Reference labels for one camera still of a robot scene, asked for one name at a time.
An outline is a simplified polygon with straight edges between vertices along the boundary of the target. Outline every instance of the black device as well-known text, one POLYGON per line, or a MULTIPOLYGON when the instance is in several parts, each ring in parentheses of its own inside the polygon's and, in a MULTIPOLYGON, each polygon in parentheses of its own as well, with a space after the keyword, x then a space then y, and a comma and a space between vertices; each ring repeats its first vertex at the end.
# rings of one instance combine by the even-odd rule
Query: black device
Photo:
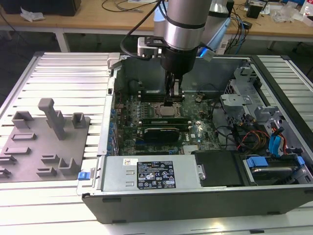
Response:
POLYGON ((249 3, 246 16, 249 18, 257 19, 259 17, 260 12, 262 11, 262 9, 263 9, 262 5, 251 2, 251 3, 249 3))
POLYGON ((21 8, 30 12, 74 16, 81 0, 0 0, 7 14, 19 14, 21 8))
POLYGON ((235 1, 234 1, 234 0, 228 0, 228 1, 227 1, 227 4, 226 4, 226 8, 227 8, 227 10, 228 10, 228 16, 227 16, 227 17, 230 17, 231 11, 232 11, 232 9, 233 9, 233 7, 234 7, 234 4, 235 4, 235 1))
POLYGON ((248 21, 243 21, 244 29, 251 29, 252 23, 248 21))

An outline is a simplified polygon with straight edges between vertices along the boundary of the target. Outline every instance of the blue tab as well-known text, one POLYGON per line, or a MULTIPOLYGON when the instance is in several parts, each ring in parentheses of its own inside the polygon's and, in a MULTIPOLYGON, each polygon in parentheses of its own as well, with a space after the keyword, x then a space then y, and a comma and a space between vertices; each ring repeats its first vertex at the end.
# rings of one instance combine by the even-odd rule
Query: blue tab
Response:
POLYGON ((81 180, 90 180, 90 172, 79 172, 77 179, 81 180))
POLYGON ((269 139, 269 145, 268 145, 269 152, 275 155, 275 157, 277 158, 280 158, 280 155, 278 154, 278 149, 280 146, 281 139, 282 138, 280 136, 275 136, 275 135, 271 135, 269 139))
POLYGON ((298 156, 297 160, 298 160, 300 165, 304 165, 305 164, 305 162, 304 162, 304 160, 303 160, 303 158, 301 156, 298 156))
POLYGON ((250 157, 246 160, 246 162, 248 163, 249 168, 268 166, 268 162, 266 161, 266 158, 261 157, 261 156, 250 157))

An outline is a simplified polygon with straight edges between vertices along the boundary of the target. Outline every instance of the red wire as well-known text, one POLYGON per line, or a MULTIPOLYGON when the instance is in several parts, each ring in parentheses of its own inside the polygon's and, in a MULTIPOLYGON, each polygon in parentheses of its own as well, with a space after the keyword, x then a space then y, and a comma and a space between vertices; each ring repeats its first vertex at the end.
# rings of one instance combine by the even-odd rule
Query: red wire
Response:
POLYGON ((279 136, 280 136, 281 138, 283 138, 283 152, 284 152, 284 154, 287 154, 287 152, 286 152, 287 140, 286 140, 286 138, 283 136, 283 134, 280 133, 279 136))

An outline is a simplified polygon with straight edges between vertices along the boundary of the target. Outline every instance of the wooden table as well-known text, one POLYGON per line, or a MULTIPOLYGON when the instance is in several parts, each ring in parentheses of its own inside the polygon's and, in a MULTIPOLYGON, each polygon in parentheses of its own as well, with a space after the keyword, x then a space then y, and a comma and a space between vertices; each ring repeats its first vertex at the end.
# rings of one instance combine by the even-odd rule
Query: wooden table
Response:
MULTIPOLYGON (((94 33, 94 34, 126 34, 133 28, 153 7, 147 5, 142 7, 143 13, 134 12, 109 12, 101 7, 103 0, 82 0, 82 4, 74 17, 46 15, 46 19, 38 22, 28 22, 19 15, 7 15, 6 19, 18 31, 53 32, 56 34, 62 52, 69 52, 65 33, 94 33)), ((244 0, 236 0, 236 5, 244 0)), ((123 3, 123 7, 131 8, 139 6, 138 3, 123 3)), ((106 8, 115 9, 112 0, 105 4, 106 8)), ((246 12, 237 9, 237 13, 244 18, 246 12)), ((293 23, 274 23, 270 16, 259 16, 258 19, 244 18, 253 23, 247 39, 269 40, 269 41, 296 41, 313 42, 313 27, 295 21, 293 23)), ((11 30, 11 28, 0 18, 0 30, 11 30)), ((153 35, 154 21, 150 16, 135 31, 135 35, 153 35)), ((237 32, 235 24, 230 24, 225 40, 234 36, 237 32)))

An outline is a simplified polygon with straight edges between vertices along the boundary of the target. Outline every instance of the power supply label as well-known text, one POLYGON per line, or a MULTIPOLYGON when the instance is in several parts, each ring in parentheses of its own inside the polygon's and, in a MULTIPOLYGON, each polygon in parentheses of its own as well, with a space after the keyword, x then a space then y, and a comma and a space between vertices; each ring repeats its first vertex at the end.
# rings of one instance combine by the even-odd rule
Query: power supply label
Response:
POLYGON ((176 188, 173 162, 138 162, 137 188, 176 188))

